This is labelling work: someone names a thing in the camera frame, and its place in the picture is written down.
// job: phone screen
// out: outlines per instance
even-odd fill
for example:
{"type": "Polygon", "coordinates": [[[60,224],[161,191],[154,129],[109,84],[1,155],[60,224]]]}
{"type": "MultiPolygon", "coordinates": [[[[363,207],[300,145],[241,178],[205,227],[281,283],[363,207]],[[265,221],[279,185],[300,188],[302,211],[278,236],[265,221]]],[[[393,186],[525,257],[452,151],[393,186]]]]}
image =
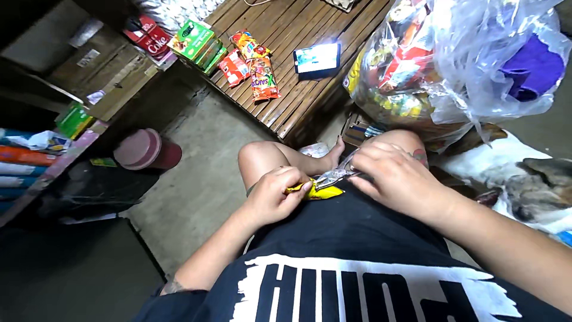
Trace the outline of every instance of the phone screen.
{"type": "Polygon", "coordinates": [[[295,50],[298,73],[337,67],[337,44],[295,50]]]}

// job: smartphone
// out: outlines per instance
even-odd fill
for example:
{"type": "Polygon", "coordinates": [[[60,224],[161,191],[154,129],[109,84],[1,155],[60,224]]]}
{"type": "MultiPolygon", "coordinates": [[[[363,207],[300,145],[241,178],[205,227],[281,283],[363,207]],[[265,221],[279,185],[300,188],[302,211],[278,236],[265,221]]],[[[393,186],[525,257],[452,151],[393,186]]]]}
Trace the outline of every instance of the smartphone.
{"type": "Polygon", "coordinates": [[[328,71],[340,66],[341,44],[324,44],[294,50],[297,74],[328,71]]]}

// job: hand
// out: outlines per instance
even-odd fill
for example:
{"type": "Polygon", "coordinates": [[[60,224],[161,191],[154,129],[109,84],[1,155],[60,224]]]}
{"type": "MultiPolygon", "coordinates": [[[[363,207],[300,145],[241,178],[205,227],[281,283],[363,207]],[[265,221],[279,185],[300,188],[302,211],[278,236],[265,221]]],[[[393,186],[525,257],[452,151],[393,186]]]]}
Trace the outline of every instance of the hand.
{"type": "Polygon", "coordinates": [[[354,186],[379,203],[418,220],[445,213],[455,193],[394,144],[371,142],[356,152],[351,164],[374,179],[371,183],[356,176],[349,178],[354,186]]]}
{"type": "Polygon", "coordinates": [[[280,221],[294,211],[311,187],[312,182],[305,173],[282,166],[260,178],[241,207],[241,213],[260,227],[280,221]],[[302,189],[284,194],[286,188],[299,183],[305,183],[302,189]]]}

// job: bare foot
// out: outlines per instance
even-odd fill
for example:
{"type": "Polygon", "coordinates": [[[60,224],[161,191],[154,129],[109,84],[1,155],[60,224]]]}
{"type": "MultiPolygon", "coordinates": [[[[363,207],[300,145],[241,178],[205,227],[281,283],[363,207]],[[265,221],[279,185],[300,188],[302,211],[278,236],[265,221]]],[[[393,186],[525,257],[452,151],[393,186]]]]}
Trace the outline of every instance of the bare foot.
{"type": "Polygon", "coordinates": [[[320,158],[321,160],[324,160],[325,172],[337,167],[340,162],[340,155],[344,152],[344,149],[344,140],[342,140],[341,136],[338,135],[336,145],[328,152],[328,154],[320,158]]]}

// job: pliers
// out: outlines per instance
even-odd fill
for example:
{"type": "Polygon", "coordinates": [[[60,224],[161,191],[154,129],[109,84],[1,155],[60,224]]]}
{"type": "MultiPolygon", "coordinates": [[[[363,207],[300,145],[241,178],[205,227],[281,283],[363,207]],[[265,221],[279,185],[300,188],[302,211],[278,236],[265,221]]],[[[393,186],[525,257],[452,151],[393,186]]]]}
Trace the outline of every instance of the pliers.
{"type": "Polygon", "coordinates": [[[354,170],[352,166],[348,165],[349,161],[353,158],[353,155],[358,151],[356,149],[354,152],[350,153],[339,165],[333,170],[330,170],[323,175],[319,176],[314,185],[316,191],[333,186],[336,182],[339,182],[345,178],[360,174],[360,171],[354,170]]]}

